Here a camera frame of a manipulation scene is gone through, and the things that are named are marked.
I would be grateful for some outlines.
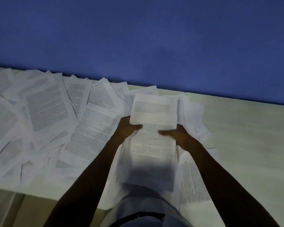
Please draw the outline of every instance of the wall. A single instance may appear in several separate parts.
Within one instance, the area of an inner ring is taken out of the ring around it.
[[[0,66],[284,104],[284,0],[0,0]]]

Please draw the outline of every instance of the person's left arm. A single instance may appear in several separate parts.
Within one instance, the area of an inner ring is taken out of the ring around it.
[[[129,119],[127,116],[120,120],[102,151],[60,198],[44,227],[90,226],[119,145],[142,128],[142,125],[129,124]]]

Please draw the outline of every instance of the person's left hand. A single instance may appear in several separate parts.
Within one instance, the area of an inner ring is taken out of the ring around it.
[[[123,143],[127,137],[129,137],[134,131],[140,130],[143,125],[129,124],[130,116],[121,118],[118,127],[113,135],[120,143]]]

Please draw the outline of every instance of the held paper stack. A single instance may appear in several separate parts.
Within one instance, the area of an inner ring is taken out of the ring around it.
[[[204,107],[186,95],[159,96],[156,86],[129,91],[126,82],[96,83],[62,73],[26,70],[0,72],[0,188],[22,187],[44,175],[65,191],[95,159],[116,130],[120,118],[143,128],[118,148],[99,208],[109,209],[130,188],[153,188],[174,206],[197,202],[185,188],[197,181],[183,163],[174,140],[158,130],[182,124],[199,141],[209,131]]]

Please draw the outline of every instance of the table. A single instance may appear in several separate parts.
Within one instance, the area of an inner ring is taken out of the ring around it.
[[[129,89],[141,88],[129,85]],[[180,92],[159,89],[160,95]],[[186,93],[205,106],[203,122],[212,135],[222,166],[284,226],[284,106]],[[65,189],[38,175],[27,186],[10,190],[58,200]],[[180,207],[195,227],[224,226],[212,201]]]

